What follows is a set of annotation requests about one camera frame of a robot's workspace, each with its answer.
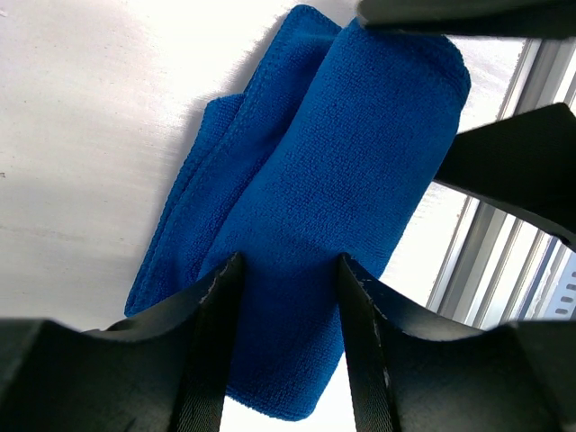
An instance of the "white surface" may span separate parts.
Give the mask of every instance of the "white surface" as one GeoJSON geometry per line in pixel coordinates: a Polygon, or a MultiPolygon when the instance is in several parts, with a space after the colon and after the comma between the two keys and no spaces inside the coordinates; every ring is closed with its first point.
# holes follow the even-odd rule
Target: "white surface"
{"type": "MultiPolygon", "coordinates": [[[[122,318],[204,106],[244,88],[297,3],[0,0],[0,316],[80,329],[122,318]]],[[[339,24],[353,16],[353,0],[306,3],[339,24]]],[[[459,46],[475,83],[469,129],[495,117],[521,43],[459,46]]],[[[432,186],[387,271],[419,302],[461,200],[432,186]]],[[[309,420],[227,401],[222,430],[352,430],[351,416],[341,367],[309,420]]]]}

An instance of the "blue cloth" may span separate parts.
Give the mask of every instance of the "blue cloth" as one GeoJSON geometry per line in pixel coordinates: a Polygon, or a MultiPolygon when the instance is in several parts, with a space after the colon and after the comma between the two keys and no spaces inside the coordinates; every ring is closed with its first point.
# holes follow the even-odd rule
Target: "blue cloth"
{"type": "Polygon", "coordinates": [[[309,416],[343,343],[336,257],[379,275],[455,137],[470,78],[443,37],[298,6],[243,94],[206,107],[126,314],[247,260],[228,395],[309,416]]]}

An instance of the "towel fold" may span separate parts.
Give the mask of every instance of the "towel fold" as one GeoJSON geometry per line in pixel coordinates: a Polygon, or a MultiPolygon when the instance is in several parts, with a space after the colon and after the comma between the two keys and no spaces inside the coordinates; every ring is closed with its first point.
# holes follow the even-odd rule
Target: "towel fold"
{"type": "Polygon", "coordinates": [[[294,8],[246,91],[208,104],[127,315],[240,251],[228,394],[272,417],[309,416],[343,351],[335,258],[382,273],[469,89],[446,38],[340,31],[294,8]]]}

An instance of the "black plastic part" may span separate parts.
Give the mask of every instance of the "black plastic part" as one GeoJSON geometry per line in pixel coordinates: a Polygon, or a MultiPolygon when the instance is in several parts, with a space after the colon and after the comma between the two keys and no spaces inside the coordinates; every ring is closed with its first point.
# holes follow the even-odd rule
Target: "black plastic part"
{"type": "Polygon", "coordinates": [[[2,432],[218,431],[240,256],[107,331],[0,320],[2,432]]]}
{"type": "Polygon", "coordinates": [[[360,23],[384,31],[566,39],[574,0],[361,0],[360,23]]]}
{"type": "Polygon", "coordinates": [[[458,135],[436,181],[576,251],[576,118],[564,103],[458,135]]]}
{"type": "Polygon", "coordinates": [[[337,294],[356,430],[526,432],[576,425],[576,322],[481,333],[340,260],[337,294]]]}

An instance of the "blue towel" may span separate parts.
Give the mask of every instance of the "blue towel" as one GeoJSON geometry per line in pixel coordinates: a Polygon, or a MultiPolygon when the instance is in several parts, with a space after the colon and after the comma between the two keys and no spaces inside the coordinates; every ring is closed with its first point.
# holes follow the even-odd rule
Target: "blue towel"
{"type": "Polygon", "coordinates": [[[130,292],[133,315],[240,251],[228,395],[309,416],[343,343],[336,257],[379,275],[450,144],[470,90],[443,37],[340,30],[298,6],[243,94],[206,107],[130,292]]]}

